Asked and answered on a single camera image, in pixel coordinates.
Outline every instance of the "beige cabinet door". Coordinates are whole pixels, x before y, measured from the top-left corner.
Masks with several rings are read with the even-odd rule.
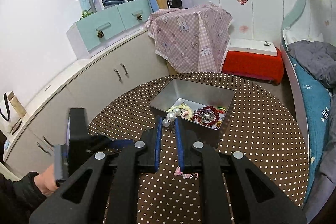
[[[155,42],[147,32],[123,44],[113,54],[126,91],[169,75],[166,60],[155,53]]]
[[[55,144],[65,144],[69,108],[80,108],[67,88],[62,89],[36,115],[29,129],[53,150]]]
[[[90,123],[110,102],[126,92],[119,81],[114,52],[95,62],[73,81],[67,88],[83,108],[86,108]]]
[[[42,173],[53,161],[54,152],[26,128],[12,148],[6,164],[20,177],[29,172]]]

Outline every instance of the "round table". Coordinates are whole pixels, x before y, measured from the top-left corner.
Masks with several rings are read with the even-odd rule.
[[[280,100],[248,80],[221,73],[186,73],[150,81],[105,107],[90,123],[89,132],[139,140],[144,130],[155,126],[150,100],[172,78],[234,89],[231,122],[217,151],[243,152],[302,206],[309,168],[303,136]],[[174,175],[178,163],[172,131],[163,132],[161,149],[159,172],[140,176],[137,223],[200,223],[199,180]]]

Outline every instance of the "white paper bag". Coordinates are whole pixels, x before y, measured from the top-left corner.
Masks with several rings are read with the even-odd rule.
[[[20,120],[18,113],[7,98],[9,93],[5,93],[0,102],[0,130],[6,137],[10,135],[13,126]]]

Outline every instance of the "blue mattress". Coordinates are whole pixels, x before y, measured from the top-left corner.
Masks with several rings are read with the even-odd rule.
[[[304,201],[306,203],[315,178],[315,173],[319,169],[323,149],[328,141],[330,95],[329,91],[306,72],[294,58],[291,56],[289,56],[289,58],[294,66],[300,84],[308,123],[310,166],[308,188]]]

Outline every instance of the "pine cone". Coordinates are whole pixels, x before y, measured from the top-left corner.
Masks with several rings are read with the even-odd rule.
[[[103,31],[99,31],[97,34],[98,38],[103,38],[104,37],[104,32]]]

